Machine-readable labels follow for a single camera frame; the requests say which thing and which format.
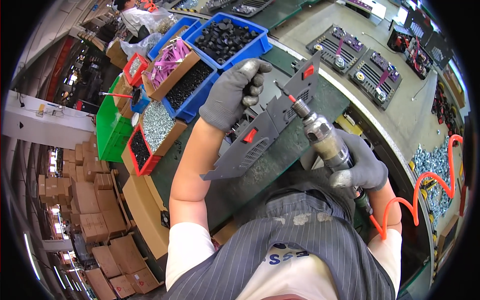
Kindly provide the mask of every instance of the metal enclosure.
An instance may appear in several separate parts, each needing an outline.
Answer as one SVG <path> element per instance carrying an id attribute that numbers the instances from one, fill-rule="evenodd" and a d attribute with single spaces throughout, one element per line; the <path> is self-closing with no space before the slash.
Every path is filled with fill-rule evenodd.
<path id="1" fill-rule="evenodd" d="M 318 52 L 309 61 L 304 64 L 302 62 L 302 66 L 298 64 L 298 71 L 290 79 L 275 68 L 265 74 L 264 91 L 259 103 L 245 110 L 253 118 L 249 118 L 251 121 L 242 120 L 238 124 L 234 133 L 237 138 L 232 143 L 227 138 L 222 141 L 215 169 L 201 175 L 203 180 L 242 176 L 262 156 L 280 132 L 297 116 L 291 108 L 293 103 L 281 94 L 273 80 L 277 79 L 284 84 L 294 97 L 309 102 L 317 90 L 320 55 Z M 313 73 L 305 77 L 307 69 L 313 69 Z"/>
<path id="2" fill-rule="evenodd" d="M 310 53 L 315 54 L 318 51 L 315 46 L 321 45 L 323 48 L 321 51 L 322 61 L 336 72 L 340 73 L 341 75 L 345 75 L 348 73 L 351 67 L 353 67 L 353 65 L 367 52 L 368 47 L 362 44 L 360 51 L 357 51 L 358 48 L 355 49 L 348 43 L 349 41 L 353 40 L 353 35 L 347 33 L 348 37 L 345 38 L 346 41 L 343 43 L 340 52 L 340 56 L 345 61 L 345 67 L 343 69 L 339 68 L 337 65 L 335 65 L 335 60 L 336 50 L 338 49 L 340 39 L 332 34 L 333 29 L 337 27 L 338 25 L 335 24 L 330 26 L 327 31 L 308 43 L 305 47 Z"/>
<path id="3" fill-rule="evenodd" d="M 384 73 L 380 67 L 378 67 L 372 61 L 372 54 L 376 52 L 373 49 L 370 49 L 365 53 L 365 56 L 362 60 L 358 62 L 348 73 L 350 80 L 355 83 L 360 90 L 362 90 L 376 105 L 381 109 L 386 110 L 390 101 L 393 98 L 396 90 L 402 82 L 402 76 L 399 74 L 396 81 L 393 81 L 391 76 L 389 76 L 385 82 L 380 86 L 380 89 L 386 93 L 385 101 L 380 101 L 377 97 L 375 88 L 380 82 L 380 77 Z M 356 77 L 357 72 L 361 72 L 364 75 L 364 80 L 361 81 Z"/>

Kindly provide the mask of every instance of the glove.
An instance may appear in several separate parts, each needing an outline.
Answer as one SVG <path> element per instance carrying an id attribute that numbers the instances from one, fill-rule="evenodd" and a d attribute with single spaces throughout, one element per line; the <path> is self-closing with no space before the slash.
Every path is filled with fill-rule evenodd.
<path id="1" fill-rule="evenodd" d="M 258 103 L 258 95 L 264 89 L 263 73 L 271 70 L 272 65 L 266 61 L 245 59 L 225 71 L 199 109 L 202 119 L 229 132 L 244 110 Z"/>
<path id="2" fill-rule="evenodd" d="M 333 188 L 359 186 L 368 191 L 378 191 L 384 187 L 388 169 L 375 157 L 367 143 L 358 135 L 335 130 L 347 145 L 355 165 L 349 170 L 334 172 L 328 179 L 330 185 Z"/>

